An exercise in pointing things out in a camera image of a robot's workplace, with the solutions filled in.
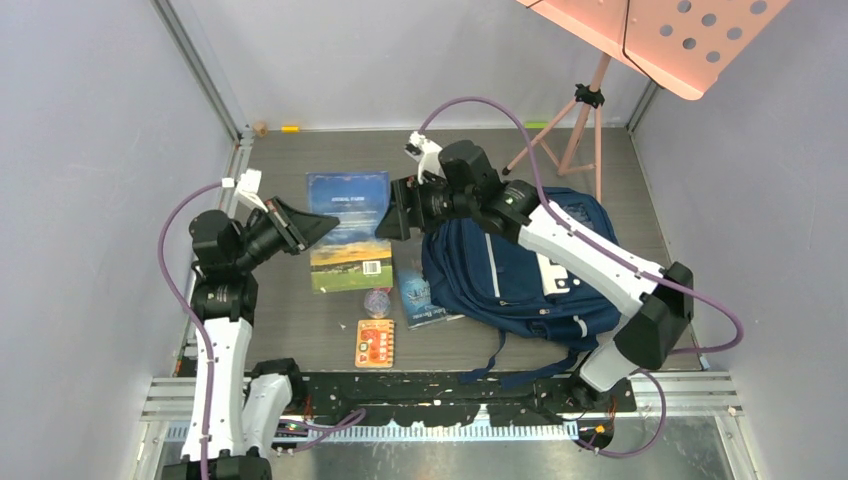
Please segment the navy blue backpack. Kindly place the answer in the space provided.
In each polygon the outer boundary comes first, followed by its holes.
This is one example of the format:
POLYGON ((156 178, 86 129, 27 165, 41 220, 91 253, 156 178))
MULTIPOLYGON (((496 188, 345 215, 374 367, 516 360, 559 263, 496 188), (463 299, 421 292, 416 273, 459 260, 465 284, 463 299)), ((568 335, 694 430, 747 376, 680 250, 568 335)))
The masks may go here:
POLYGON ((421 250, 433 304, 495 328, 501 344, 515 334, 567 347, 561 361, 504 377, 505 389, 572 368, 580 353, 597 347, 598 335, 620 321, 609 300, 570 273, 562 274, 562 289, 546 292, 542 258, 470 219, 450 220, 424 235, 421 250))

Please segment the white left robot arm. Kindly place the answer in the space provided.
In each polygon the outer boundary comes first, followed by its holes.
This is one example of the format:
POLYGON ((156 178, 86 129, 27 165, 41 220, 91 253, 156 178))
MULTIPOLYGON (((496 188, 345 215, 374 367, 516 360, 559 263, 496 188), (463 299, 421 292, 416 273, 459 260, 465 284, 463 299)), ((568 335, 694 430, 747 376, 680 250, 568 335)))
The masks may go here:
POLYGON ((254 269, 277 253, 298 255, 339 224, 277 197, 241 223, 208 210, 189 224, 198 278, 183 298, 198 339, 191 424, 178 462, 165 479, 269 479, 268 459, 282 414, 307 398, 291 358, 262 361, 246 370, 258 283, 254 269))

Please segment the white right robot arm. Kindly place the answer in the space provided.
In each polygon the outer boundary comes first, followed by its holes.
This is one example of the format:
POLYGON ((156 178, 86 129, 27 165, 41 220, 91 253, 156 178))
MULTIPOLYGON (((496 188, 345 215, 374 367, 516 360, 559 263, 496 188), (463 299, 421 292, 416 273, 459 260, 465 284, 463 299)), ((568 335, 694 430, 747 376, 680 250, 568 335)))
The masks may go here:
POLYGON ((435 302, 502 332, 568 347, 543 375, 572 369, 571 397, 596 410, 623 378, 656 370, 694 314, 692 271, 640 258, 570 216, 542 189, 505 182, 483 149, 412 134, 414 175, 394 180, 376 228, 424 236, 435 302))

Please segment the landscape cover book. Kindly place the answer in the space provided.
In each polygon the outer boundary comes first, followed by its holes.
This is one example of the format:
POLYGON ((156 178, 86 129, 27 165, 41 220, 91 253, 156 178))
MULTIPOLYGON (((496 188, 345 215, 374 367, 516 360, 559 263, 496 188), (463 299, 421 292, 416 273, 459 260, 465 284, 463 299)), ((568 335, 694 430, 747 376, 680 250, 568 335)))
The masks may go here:
POLYGON ((310 211, 339 224, 310 248, 316 294, 383 289, 393 285, 391 242, 375 236, 388 210, 386 171, 313 172, 306 175, 310 211))

